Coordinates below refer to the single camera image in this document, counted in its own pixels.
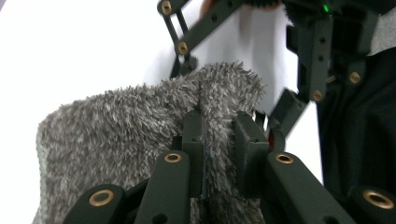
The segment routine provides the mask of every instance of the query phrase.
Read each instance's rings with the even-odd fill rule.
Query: green led light
[[[330,9],[327,5],[323,5],[323,9],[325,12],[330,12]]]

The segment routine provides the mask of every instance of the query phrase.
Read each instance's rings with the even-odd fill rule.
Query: black cloth
[[[356,186],[396,195],[396,48],[367,57],[359,86],[329,86],[318,104],[325,187],[341,199]]]

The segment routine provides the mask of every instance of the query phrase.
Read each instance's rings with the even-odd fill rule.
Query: brass bushing
[[[172,5],[169,1],[163,1],[161,9],[163,10],[163,14],[166,16],[172,13]]]
[[[181,155],[177,153],[169,153],[168,155],[165,156],[165,161],[172,163],[181,161]]]
[[[277,154],[276,155],[276,160],[280,161],[282,163],[285,163],[285,164],[290,164],[290,163],[292,163],[294,161],[294,159],[292,157],[290,157],[290,156],[288,156],[286,154]]]
[[[114,199],[114,192],[109,189],[101,189],[96,191],[90,197],[90,205],[94,207],[100,207],[110,203]]]
[[[314,100],[316,102],[318,102],[323,98],[323,94],[320,91],[314,91],[313,97],[314,97]]]
[[[187,48],[187,44],[186,44],[186,42],[180,42],[180,43],[178,43],[178,52],[180,53],[180,54],[186,54],[188,51],[189,51],[189,49]]]
[[[367,189],[363,192],[363,198],[370,204],[383,209],[392,209],[395,206],[390,198],[371,189]]]
[[[353,72],[349,75],[349,81],[353,84],[358,84],[361,81],[361,75],[357,72]]]

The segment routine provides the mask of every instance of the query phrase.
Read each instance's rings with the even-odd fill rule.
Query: fuzzy towel
[[[199,107],[206,148],[205,200],[191,200],[191,223],[263,223],[258,200],[235,187],[232,119],[264,94],[241,63],[210,64],[158,86],[139,86],[63,105],[38,128],[41,203],[34,223],[62,223],[78,197],[111,183],[130,189],[150,176],[157,156]]]

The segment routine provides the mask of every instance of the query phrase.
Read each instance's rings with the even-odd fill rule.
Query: white background
[[[0,223],[31,223],[35,215],[35,133],[41,120],[62,104],[168,76],[172,43],[156,5],[156,0],[6,2],[0,12]],[[199,5],[192,0],[194,11]],[[288,146],[320,179],[315,113],[310,106]]]

